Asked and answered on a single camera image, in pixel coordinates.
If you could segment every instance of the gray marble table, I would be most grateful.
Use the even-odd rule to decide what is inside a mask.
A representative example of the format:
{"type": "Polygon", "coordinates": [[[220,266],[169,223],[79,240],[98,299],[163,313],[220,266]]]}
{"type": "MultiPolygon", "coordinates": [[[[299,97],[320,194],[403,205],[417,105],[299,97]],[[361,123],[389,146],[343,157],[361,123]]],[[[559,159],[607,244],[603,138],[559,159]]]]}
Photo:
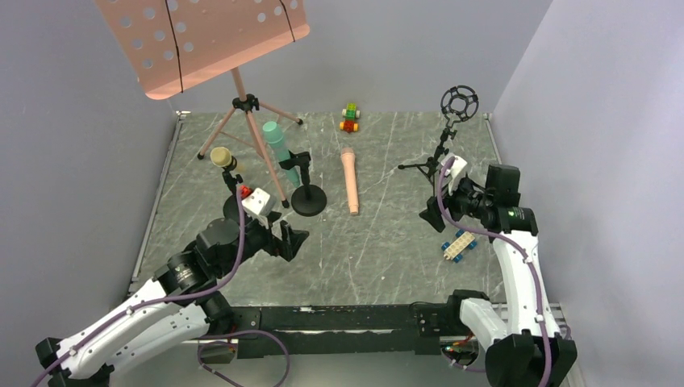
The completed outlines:
{"type": "MultiPolygon", "coordinates": [[[[226,127],[245,140],[242,114],[226,127]]],[[[190,114],[177,142],[163,188],[139,277],[149,278],[172,254],[222,216],[228,191],[220,169],[196,154],[223,114],[190,114]]],[[[444,302],[454,289],[484,290],[494,302],[504,302],[502,275],[486,239],[467,252],[462,262],[442,260],[440,246],[456,231],[437,233],[418,217],[432,193],[417,170],[399,164],[424,161],[432,154],[444,121],[437,112],[361,112],[360,131],[338,129],[340,112],[300,114],[304,125],[283,121],[289,148],[309,151],[311,180],[327,194],[327,208],[313,218],[282,209],[295,229],[311,233],[290,263],[260,252],[240,266],[223,292],[236,306],[395,304],[444,302]],[[357,155],[361,212],[350,216],[340,149],[357,155]]],[[[260,125],[275,117],[257,112],[260,125]]],[[[469,173],[484,181],[487,165],[496,162],[494,145],[480,118],[461,124],[448,147],[469,162],[469,173]]],[[[266,166],[256,153],[225,136],[226,146],[243,166],[245,183],[276,194],[266,166]]],[[[283,188],[294,187],[280,172],[283,188]]]]}

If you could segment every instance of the tripod stand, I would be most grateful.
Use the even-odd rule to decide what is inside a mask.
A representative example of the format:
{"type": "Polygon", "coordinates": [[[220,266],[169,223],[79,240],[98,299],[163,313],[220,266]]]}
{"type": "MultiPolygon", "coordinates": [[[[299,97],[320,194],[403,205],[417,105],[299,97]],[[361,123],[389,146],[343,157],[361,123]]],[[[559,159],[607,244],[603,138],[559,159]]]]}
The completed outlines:
{"type": "Polygon", "coordinates": [[[451,89],[447,90],[442,96],[442,102],[440,104],[440,110],[444,117],[447,119],[446,125],[442,130],[440,135],[440,143],[435,148],[435,152],[432,156],[424,163],[419,164],[401,164],[397,168],[408,169],[415,168],[418,169],[426,178],[430,181],[432,188],[435,188],[435,173],[440,166],[440,158],[448,153],[448,149],[444,147],[444,143],[447,139],[454,139],[456,136],[456,129],[452,129],[457,123],[464,123],[471,119],[480,107],[480,102],[478,100],[478,95],[475,94],[475,90],[468,86],[453,86],[451,89]]]}

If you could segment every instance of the lego toy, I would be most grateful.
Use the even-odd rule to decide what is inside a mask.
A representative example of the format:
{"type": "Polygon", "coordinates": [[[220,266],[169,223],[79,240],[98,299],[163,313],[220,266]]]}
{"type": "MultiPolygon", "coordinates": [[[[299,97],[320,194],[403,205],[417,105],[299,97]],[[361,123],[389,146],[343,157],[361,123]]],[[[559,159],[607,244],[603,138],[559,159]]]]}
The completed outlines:
{"type": "Polygon", "coordinates": [[[473,250],[478,242],[475,240],[473,234],[459,230],[456,233],[456,240],[453,242],[444,242],[442,245],[442,251],[444,252],[445,260],[453,260],[456,263],[461,262],[463,259],[462,252],[467,248],[473,250]]]}
{"type": "Polygon", "coordinates": [[[344,116],[344,121],[340,123],[340,130],[351,133],[353,131],[359,131],[359,124],[354,122],[354,119],[358,119],[361,112],[357,110],[357,104],[348,103],[346,109],[342,109],[342,115],[344,116]]]}

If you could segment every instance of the music stand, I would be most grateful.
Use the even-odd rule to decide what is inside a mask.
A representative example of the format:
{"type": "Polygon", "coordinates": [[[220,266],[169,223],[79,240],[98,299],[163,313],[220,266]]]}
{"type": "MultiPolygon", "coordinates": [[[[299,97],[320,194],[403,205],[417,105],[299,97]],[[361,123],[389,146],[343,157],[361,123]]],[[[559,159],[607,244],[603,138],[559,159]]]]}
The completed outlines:
{"type": "Polygon", "coordinates": [[[202,159],[223,126],[240,109],[252,143],[264,159],[283,206],[285,192],[266,152],[252,108],[301,119],[246,94],[238,67],[309,33],[303,0],[95,0],[121,49],[152,99],[166,99],[231,71],[238,98],[198,154],[202,159]]]}

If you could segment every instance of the white wall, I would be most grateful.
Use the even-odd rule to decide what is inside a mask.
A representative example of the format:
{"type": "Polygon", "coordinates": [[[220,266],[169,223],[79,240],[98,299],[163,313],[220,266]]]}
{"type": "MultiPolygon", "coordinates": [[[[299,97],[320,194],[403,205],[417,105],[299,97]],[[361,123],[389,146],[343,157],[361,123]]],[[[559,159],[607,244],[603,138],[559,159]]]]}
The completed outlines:
{"type": "Polygon", "coordinates": [[[0,374],[121,302],[173,134],[93,2],[0,6],[0,374]]]}
{"type": "Polygon", "coordinates": [[[684,2],[555,0],[494,111],[589,386],[681,385],[684,2]]]}
{"type": "MultiPolygon", "coordinates": [[[[470,85],[492,111],[550,2],[305,1],[309,36],[240,71],[249,93],[285,110],[438,110],[446,89],[470,85]]],[[[229,73],[172,101],[224,111],[235,96],[229,73]]]]}

